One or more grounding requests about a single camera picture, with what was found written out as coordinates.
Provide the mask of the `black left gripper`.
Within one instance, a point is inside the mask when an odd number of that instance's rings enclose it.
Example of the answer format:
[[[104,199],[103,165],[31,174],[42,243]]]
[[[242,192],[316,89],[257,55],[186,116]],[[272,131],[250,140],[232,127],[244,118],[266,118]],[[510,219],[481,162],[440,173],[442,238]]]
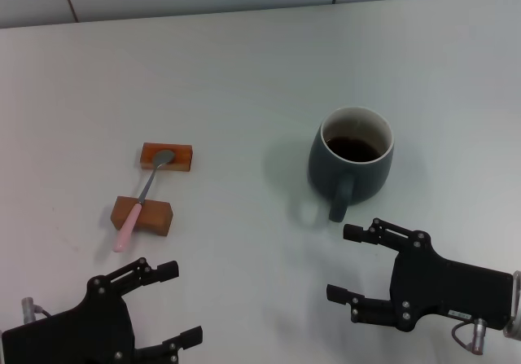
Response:
[[[161,344],[135,349],[129,311],[122,298],[138,287],[179,276],[176,261],[152,268],[144,257],[87,284],[76,307],[2,334],[5,363],[179,363],[178,352],[203,342],[194,327]]]

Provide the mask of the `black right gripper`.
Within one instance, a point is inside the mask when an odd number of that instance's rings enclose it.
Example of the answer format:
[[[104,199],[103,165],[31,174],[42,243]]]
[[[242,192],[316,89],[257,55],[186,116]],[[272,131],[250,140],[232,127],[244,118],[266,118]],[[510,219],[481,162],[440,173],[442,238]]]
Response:
[[[437,314],[474,321],[501,330],[510,320],[513,276],[439,256],[430,235],[380,218],[370,226],[345,224],[344,240],[381,245],[398,254],[392,271],[390,300],[367,298],[328,284],[328,301],[349,305],[351,320],[412,331],[423,316]]]

